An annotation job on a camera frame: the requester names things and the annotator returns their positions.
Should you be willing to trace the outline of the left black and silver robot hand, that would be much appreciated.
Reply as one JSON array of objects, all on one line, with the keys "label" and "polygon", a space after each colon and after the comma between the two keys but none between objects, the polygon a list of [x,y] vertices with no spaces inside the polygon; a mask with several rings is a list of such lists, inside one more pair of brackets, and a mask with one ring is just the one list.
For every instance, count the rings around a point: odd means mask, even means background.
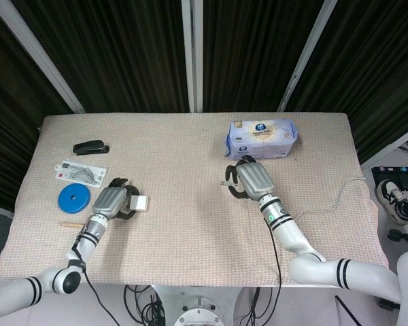
[{"label": "left black and silver robot hand", "polygon": [[132,196],[139,196],[139,190],[127,184],[128,179],[116,177],[99,194],[92,206],[93,214],[101,214],[112,219],[131,219],[136,210],[130,208]]}]

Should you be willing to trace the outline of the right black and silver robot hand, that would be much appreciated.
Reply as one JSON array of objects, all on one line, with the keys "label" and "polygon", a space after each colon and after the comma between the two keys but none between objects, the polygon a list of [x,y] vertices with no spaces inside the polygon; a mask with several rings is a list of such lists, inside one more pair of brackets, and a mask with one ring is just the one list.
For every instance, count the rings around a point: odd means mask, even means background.
[{"label": "right black and silver robot hand", "polygon": [[235,166],[226,167],[225,181],[233,182],[233,185],[228,186],[228,190],[236,199],[258,202],[275,189],[264,166],[249,155],[242,156]]}]

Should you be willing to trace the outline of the white charger block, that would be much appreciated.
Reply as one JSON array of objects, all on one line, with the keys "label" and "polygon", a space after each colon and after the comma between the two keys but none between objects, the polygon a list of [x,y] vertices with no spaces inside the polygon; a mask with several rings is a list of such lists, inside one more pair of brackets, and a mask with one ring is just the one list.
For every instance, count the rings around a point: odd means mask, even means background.
[{"label": "white charger block", "polygon": [[132,195],[130,197],[129,209],[131,211],[146,212],[148,209],[148,197],[143,195]]}]

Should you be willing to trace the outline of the pale blue tissue pack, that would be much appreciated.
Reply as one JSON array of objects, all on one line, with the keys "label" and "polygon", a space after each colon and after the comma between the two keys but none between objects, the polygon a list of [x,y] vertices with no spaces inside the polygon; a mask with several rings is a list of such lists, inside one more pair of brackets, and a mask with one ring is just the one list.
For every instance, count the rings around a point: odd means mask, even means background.
[{"label": "pale blue tissue pack", "polygon": [[235,120],[226,136],[226,154],[231,160],[285,158],[298,138],[290,119]]}]

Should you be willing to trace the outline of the clear packet with printed card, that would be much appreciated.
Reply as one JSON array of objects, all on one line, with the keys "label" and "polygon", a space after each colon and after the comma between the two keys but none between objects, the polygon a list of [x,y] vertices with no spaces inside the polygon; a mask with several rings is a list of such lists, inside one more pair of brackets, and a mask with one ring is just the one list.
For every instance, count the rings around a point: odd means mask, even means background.
[{"label": "clear packet with printed card", "polygon": [[87,187],[101,187],[107,174],[106,168],[91,166],[69,160],[63,160],[61,164],[54,167],[58,180],[78,183]]}]

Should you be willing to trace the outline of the blue round disc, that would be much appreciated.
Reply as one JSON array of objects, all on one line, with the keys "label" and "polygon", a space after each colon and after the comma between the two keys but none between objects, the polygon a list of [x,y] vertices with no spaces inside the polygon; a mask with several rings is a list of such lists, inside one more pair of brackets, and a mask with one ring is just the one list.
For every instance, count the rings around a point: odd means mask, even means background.
[{"label": "blue round disc", "polygon": [[67,185],[58,195],[59,208],[68,214],[83,211],[89,202],[90,190],[85,185],[79,183]]}]

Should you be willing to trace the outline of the black stapler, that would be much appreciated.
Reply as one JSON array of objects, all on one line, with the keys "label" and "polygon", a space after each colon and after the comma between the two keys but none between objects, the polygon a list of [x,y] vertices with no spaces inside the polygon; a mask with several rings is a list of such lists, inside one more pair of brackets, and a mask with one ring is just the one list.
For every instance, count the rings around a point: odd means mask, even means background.
[{"label": "black stapler", "polygon": [[78,143],[73,146],[73,153],[77,156],[109,153],[109,146],[102,140],[93,140]]}]

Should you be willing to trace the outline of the beige waffle tablecloth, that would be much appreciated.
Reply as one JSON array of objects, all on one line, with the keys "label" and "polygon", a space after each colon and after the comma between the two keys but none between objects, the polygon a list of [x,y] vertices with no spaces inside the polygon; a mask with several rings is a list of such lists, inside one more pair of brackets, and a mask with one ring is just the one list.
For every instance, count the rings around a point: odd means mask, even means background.
[{"label": "beige waffle tablecloth", "polygon": [[[276,113],[86,113],[45,118],[20,186],[14,219],[0,254],[3,279],[64,268],[86,208],[58,207],[63,160],[104,167],[104,184],[128,179],[148,209],[109,222],[87,270],[94,283],[138,285],[289,285],[292,254],[272,242],[257,203],[222,185],[228,126]],[[298,139],[286,158],[263,160],[275,193],[309,243],[327,260],[388,265],[373,223],[369,188],[343,113],[281,113]],[[73,146],[102,140],[109,153],[77,156]]]}]

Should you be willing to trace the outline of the dark pleated curtain panel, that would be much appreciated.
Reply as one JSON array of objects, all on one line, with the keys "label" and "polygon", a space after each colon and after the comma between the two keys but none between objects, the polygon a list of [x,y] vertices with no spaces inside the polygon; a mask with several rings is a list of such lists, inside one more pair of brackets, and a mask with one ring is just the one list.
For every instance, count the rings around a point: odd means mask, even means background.
[{"label": "dark pleated curtain panel", "polygon": [[277,111],[323,2],[204,0],[204,112]]},{"label": "dark pleated curtain panel", "polygon": [[0,208],[14,204],[44,118],[71,110],[0,19]]},{"label": "dark pleated curtain panel", "polygon": [[360,162],[408,132],[408,0],[338,0],[286,108],[346,114]]},{"label": "dark pleated curtain panel", "polygon": [[88,113],[187,113],[181,0],[12,0]]}]

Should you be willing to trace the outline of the white and black sneaker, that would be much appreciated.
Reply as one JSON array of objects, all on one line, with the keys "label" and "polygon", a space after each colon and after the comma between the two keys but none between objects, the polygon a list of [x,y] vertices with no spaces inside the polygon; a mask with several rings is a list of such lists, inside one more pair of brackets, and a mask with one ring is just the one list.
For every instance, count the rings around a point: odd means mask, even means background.
[{"label": "white and black sneaker", "polygon": [[397,184],[389,179],[380,181],[376,194],[393,222],[398,225],[408,224],[408,216],[403,212],[403,205],[408,202],[408,198],[398,188]]}]

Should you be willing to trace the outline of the black chair caster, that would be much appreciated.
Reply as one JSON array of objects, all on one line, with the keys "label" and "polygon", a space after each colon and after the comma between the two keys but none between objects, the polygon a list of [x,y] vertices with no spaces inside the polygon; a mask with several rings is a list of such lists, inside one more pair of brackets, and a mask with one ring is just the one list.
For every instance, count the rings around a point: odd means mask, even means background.
[{"label": "black chair caster", "polygon": [[408,234],[402,233],[398,229],[390,229],[387,238],[394,242],[400,242],[401,240],[408,242]]},{"label": "black chair caster", "polygon": [[387,311],[399,310],[401,307],[400,304],[397,304],[390,300],[385,300],[383,298],[380,298],[377,304],[380,308],[387,310]]}]

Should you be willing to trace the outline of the black slanted rod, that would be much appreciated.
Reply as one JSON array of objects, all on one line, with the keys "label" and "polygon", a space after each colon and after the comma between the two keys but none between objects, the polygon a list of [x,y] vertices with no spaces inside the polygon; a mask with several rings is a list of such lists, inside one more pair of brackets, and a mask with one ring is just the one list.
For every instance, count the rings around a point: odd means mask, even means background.
[{"label": "black slanted rod", "polygon": [[361,322],[338,295],[334,296],[334,299],[339,326],[345,326],[345,321],[349,320],[351,321],[351,326],[362,326]]}]

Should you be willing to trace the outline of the white metal frame post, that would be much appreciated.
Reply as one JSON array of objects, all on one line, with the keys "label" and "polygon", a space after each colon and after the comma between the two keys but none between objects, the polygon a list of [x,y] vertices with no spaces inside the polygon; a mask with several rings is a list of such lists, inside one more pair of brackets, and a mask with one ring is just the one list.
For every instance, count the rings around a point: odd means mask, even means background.
[{"label": "white metal frame post", "polygon": [[86,113],[83,105],[11,0],[0,0],[0,19],[52,84],[70,110],[74,114]]},{"label": "white metal frame post", "polygon": [[188,103],[203,112],[204,1],[181,0]]},{"label": "white metal frame post", "polygon": [[277,112],[284,112],[287,104],[292,97],[292,94],[299,83],[300,78],[311,58],[313,51],[315,50],[320,37],[329,21],[331,14],[333,13],[338,0],[324,0],[320,11],[316,17],[316,20],[310,30],[309,36],[305,42],[303,50],[296,62],[296,66],[290,76],[286,89],[283,93],[283,97],[277,107]]},{"label": "white metal frame post", "polygon": [[386,145],[383,149],[378,151],[375,155],[373,155],[371,158],[369,158],[366,162],[362,163],[360,165],[361,170],[368,169],[370,166],[372,166],[375,163],[377,163],[378,161],[380,161],[383,157],[385,157],[390,152],[394,151],[400,145],[402,145],[403,143],[406,143],[407,141],[408,141],[408,132],[406,132],[403,136],[399,137],[394,142]]}]

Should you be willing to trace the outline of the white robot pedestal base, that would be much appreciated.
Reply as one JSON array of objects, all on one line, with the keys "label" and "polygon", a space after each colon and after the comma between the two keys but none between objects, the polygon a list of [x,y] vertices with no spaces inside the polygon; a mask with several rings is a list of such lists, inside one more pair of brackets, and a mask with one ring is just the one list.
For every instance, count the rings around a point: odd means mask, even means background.
[{"label": "white robot pedestal base", "polygon": [[165,312],[165,326],[239,326],[248,313],[255,288],[152,287]]}]

